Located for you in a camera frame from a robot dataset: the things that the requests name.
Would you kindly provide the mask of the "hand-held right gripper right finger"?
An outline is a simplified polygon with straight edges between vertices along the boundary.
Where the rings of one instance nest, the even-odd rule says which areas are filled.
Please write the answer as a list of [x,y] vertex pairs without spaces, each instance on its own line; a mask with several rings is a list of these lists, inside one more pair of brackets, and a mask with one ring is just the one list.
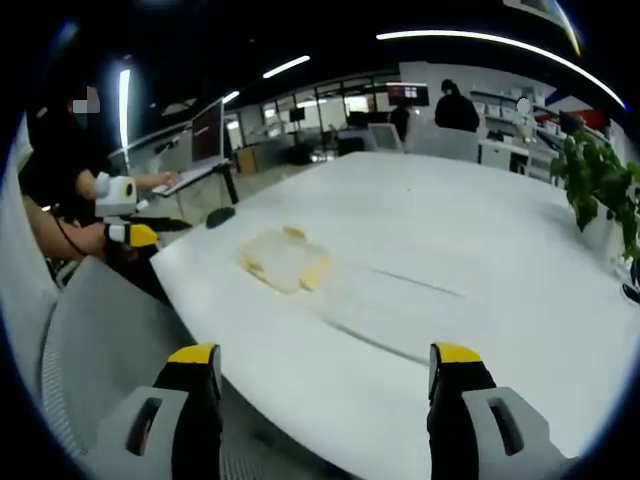
[[457,344],[430,347],[427,432],[433,479],[562,479],[580,462],[552,443],[541,413]]

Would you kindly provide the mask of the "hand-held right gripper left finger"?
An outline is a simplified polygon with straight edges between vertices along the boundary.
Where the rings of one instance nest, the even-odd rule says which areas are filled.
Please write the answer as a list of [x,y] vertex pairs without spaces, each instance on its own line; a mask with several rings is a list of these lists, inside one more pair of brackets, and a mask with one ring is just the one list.
[[95,479],[219,479],[220,403],[220,346],[182,348],[101,421],[83,462]]

